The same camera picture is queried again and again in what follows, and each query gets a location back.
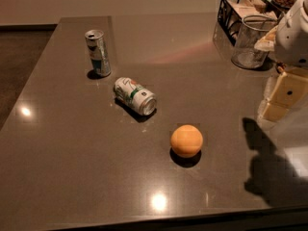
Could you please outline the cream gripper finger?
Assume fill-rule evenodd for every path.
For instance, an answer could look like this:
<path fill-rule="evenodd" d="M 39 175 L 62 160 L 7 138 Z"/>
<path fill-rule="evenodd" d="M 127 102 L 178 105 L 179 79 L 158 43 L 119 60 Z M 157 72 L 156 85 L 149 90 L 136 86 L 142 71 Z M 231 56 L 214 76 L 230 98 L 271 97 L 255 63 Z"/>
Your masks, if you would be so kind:
<path fill-rule="evenodd" d="M 288 111 L 289 110 L 285 107 L 267 102 L 262 111 L 262 118 L 276 122 L 284 117 Z"/>

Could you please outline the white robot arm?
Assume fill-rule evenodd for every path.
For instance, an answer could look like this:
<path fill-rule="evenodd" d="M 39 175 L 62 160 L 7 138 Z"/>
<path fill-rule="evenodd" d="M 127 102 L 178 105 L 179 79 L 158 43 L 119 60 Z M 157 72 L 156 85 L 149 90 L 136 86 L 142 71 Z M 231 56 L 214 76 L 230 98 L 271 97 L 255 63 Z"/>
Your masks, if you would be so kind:
<path fill-rule="evenodd" d="M 308 0 L 296 0 L 275 31 L 278 77 L 266 97 L 262 117 L 280 120 L 308 92 Z"/>

